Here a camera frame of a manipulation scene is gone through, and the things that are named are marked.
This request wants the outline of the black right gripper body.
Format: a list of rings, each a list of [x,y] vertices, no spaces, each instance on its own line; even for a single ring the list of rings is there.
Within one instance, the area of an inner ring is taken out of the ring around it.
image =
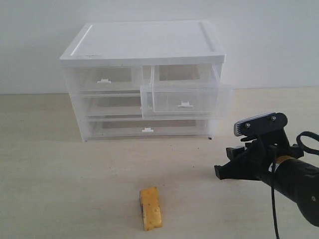
[[[285,134],[246,136],[241,141],[246,146],[241,162],[243,180],[261,181],[270,174],[269,166],[278,157],[299,159],[304,156],[304,152],[297,144],[290,145]]]

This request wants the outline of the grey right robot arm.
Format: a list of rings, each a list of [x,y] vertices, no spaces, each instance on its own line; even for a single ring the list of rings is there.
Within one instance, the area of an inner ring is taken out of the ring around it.
[[[216,165],[220,180],[262,181],[296,203],[304,218],[319,225],[319,169],[301,161],[297,145],[280,145],[257,138],[241,147],[228,147],[229,162]]]

